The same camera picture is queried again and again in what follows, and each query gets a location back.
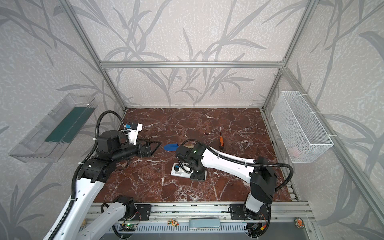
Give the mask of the orange handled screwdriver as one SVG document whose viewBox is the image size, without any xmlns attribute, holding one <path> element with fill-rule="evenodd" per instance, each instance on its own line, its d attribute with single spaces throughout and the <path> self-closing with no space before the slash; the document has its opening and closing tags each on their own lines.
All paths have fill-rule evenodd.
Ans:
<svg viewBox="0 0 384 240">
<path fill-rule="evenodd" d="M 224 137 L 222 135 L 222 128 L 220 127 L 220 139 L 219 139 L 219 148 L 223 150 L 225 147 L 224 145 Z"/>
</svg>

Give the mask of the white remote control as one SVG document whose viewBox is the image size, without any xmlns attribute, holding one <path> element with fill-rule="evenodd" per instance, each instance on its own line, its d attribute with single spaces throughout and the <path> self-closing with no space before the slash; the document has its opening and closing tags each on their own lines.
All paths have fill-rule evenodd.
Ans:
<svg viewBox="0 0 384 240">
<path fill-rule="evenodd" d="M 174 177 L 181 177 L 181 178 L 191 178 L 191 173 L 186 173 L 177 163 L 173 164 L 172 170 L 171 170 L 171 176 Z"/>
</svg>

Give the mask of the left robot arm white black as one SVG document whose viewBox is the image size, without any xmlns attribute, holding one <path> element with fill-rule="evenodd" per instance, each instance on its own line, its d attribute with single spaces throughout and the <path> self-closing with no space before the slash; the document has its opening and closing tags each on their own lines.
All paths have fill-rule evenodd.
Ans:
<svg viewBox="0 0 384 240">
<path fill-rule="evenodd" d="M 149 158 L 161 146 L 158 141 L 137 143 L 137 130 L 106 131 L 96 136 L 96 154 L 80 162 L 71 186 L 71 196 L 57 220 L 44 237 L 46 240 L 99 240 L 121 219 L 135 216 L 131 197 L 116 197 L 109 207 L 84 230 L 81 225 L 96 196 L 121 161 L 133 157 Z"/>
</svg>

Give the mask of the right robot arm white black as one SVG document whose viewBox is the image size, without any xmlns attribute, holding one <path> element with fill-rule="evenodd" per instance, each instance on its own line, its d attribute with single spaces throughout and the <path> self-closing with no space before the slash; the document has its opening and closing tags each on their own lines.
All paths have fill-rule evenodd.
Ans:
<svg viewBox="0 0 384 240">
<path fill-rule="evenodd" d="M 264 158 L 242 159 L 199 143 L 193 148 L 178 146 L 176 157 L 179 160 L 179 169 L 189 174 L 193 181 L 204 181 L 206 169 L 211 168 L 250 184 L 251 191 L 243 209 L 238 211 L 240 219 L 268 218 L 268 207 L 273 202 L 277 187 L 277 175 L 272 165 Z"/>
</svg>

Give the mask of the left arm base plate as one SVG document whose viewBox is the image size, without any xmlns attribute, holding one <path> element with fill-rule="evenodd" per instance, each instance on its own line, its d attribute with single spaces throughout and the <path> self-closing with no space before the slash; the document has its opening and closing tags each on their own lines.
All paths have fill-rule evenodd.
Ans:
<svg viewBox="0 0 384 240">
<path fill-rule="evenodd" d="M 137 212 L 135 216 L 132 218 L 132 221 L 148 221 L 150 219 L 151 214 L 151 204 L 138 204 L 136 205 Z"/>
</svg>

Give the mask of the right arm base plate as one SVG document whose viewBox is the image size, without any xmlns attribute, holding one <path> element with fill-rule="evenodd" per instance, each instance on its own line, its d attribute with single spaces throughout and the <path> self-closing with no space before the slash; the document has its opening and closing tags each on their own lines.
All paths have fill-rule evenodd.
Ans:
<svg viewBox="0 0 384 240">
<path fill-rule="evenodd" d="M 261 220 L 271 219 L 271 205 L 263 204 L 259 212 L 253 212 L 245 207 L 245 204 L 230 204 L 229 213 L 232 220 Z"/>
</svg>

